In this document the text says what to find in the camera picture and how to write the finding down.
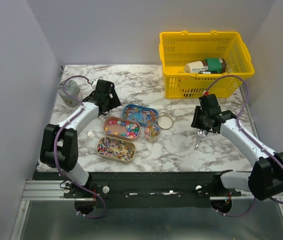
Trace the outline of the pink tray star candies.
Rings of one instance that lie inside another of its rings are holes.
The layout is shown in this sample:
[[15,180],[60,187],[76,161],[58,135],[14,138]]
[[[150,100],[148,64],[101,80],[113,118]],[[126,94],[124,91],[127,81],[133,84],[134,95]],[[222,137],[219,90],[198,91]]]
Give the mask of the pink tray star candies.
[[110,116],[105,120],[103,130],[108,137],[133,142],[140,136],[141,126],[136,121]]

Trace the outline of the clear glass jar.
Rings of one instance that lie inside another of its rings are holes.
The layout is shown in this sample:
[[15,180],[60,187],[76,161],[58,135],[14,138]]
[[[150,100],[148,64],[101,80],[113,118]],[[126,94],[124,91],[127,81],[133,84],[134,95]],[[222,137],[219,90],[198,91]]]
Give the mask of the clear glass jar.
[[144,129],[145,140],[148,143],[156,143],[159,140],[161,131],[158,125],[148,124]]

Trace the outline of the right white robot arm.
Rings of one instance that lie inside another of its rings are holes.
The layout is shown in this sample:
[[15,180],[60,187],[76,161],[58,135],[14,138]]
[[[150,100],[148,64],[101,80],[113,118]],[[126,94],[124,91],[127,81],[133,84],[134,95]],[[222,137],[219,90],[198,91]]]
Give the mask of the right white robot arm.
[[264,145],[230,110],[221,110],[215,94],[199,98],[191,127],[218,133],[232,142],[252,166],[251,172],[225,170],[212,182],[212,192],[223,196],[230,189],[251,192],[262,201],[283,193],[283,152]]

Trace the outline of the blue tray clear lollipops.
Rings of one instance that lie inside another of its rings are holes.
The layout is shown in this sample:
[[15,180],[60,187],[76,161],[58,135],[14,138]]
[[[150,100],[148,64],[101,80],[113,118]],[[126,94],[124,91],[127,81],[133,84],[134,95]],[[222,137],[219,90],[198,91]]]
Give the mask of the blue tray clear lollipops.
[[124,119],[135,121],[142,127],[157,123],[159,114],[158,111],[137,104],[128,104],[124,107],[122,116]]

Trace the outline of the silver metal scoop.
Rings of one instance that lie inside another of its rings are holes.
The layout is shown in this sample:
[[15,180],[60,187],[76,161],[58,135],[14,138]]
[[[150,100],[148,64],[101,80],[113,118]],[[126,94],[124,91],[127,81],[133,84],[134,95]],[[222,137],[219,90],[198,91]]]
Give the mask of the silver metal scoop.
[[198,148],[201,140],[208,135],[208,131],[207,130],[203,130],[203,129],[198,129],[197,130],[197,135],[198,135],[198,138],[197,138],[196,145],[195,145],[196,149]]

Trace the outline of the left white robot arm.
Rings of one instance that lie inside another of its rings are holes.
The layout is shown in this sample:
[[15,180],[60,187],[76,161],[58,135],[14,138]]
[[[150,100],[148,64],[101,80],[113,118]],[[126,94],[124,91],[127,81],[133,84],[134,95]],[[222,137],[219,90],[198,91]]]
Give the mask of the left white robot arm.
[[40,162],[56,168],[60,175],[76,183],[75,192],[82,198],[92,193],[93,186],[89,182],[90,174],[78,162],[78,135],[90,122],[120,105],[115,84],[99,79],[94,91],[83,99],[72,115],[44,128]]

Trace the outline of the beige tray rainbow lollipops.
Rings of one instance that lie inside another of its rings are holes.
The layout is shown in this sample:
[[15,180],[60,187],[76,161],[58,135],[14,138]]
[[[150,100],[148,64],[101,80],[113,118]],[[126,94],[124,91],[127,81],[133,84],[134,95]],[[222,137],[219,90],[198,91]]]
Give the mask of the beige tray rainbow lollipops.
[[131,163],[135,157],[136,146],[126,140],[104,136],[99,140],[96,152],[108,160]]

